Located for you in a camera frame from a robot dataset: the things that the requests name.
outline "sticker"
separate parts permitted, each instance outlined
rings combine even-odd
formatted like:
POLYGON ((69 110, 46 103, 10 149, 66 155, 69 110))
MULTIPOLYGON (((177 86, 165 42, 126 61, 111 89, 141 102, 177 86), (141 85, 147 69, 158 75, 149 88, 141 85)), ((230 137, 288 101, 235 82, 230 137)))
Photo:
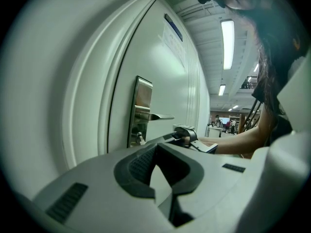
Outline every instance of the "sticker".
POLYGON ((176 36, 176 33, 166 24, 164 25, 162 40, 172 50, 174 55, 181 61, 183 67, 185 67, 185 50, 182 42, 180 41, 179 37, 176 36))

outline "metal door handle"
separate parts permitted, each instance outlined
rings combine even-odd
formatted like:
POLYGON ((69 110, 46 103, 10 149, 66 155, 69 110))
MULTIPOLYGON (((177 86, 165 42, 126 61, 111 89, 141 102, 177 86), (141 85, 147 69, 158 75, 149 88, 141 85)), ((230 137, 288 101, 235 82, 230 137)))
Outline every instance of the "metal door handle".
POLYGON ((159 115, 148 112, 135 112, 135 118, 146 121, 154 121, 154 120, 172 120, 175 117, 171 115, 159 115))

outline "person in background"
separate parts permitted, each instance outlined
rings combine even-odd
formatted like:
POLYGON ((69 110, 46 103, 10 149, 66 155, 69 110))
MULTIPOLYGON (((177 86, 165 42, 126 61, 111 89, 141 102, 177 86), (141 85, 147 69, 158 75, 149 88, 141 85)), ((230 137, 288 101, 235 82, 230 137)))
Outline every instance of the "person in background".
POLYGON ((216 115, 216 116, 215 116, 215 125, 216 125, 217 128, 220 127, 219 115, 216 115))
POLYGON ((214 0, 246 22, 259 50, 259 75, 253 97, 264 103, 257 127, 228 138, 199 138, 218 143, 218 154, 244 154, 289 134, 291 125, 277 95, 302 62, 310 37, 286 0, 214 0))
POLYGON ((235 126, 237 125, 237 122, 235 120, 232 121, 231 123, 231 133, 234 134, 235 131, 235 126))
POLYGON ((229 120, 226 124, 225 124, 225 129, 227 130, 227 132, 229 132, 231 126, 231 120, 229 120))
POLYGON ((245 80, 242 84, 242 89, 247 89, 247 80, 245 80))

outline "ceiling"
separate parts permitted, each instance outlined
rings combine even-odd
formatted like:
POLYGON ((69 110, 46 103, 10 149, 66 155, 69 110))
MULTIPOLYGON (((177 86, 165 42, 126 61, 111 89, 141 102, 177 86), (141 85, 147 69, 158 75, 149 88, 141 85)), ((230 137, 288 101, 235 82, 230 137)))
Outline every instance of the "ceiling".
POLYGON ((211 1, 202 5, 198 0, 166 0, 183 20, 199 52, 210 93, 210 109, 228 111, 235 105, 251 108, 255 99, 253 90, 240 89, 247 76, 256 76, 258 51, 246 25, 241 25, 229 11, 211 1), (235 48, 230 70, 223 70, 223 42, 220 21, 232 19, 235 23, 235 48), (225 84, 223 96, 218 96, 225 84))

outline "forearm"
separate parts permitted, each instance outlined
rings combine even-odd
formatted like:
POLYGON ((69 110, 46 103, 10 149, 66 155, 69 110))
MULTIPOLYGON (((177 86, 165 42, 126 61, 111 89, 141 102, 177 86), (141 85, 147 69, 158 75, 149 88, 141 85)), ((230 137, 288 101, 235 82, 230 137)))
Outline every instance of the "forearm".
POLYGON ((217 154, 244 154, 254 152, 263 147, 265 138, 262 137, 259 127, 243 132, 241 134, 226 138, 199 138, 206 145, 218 144, 217 154))

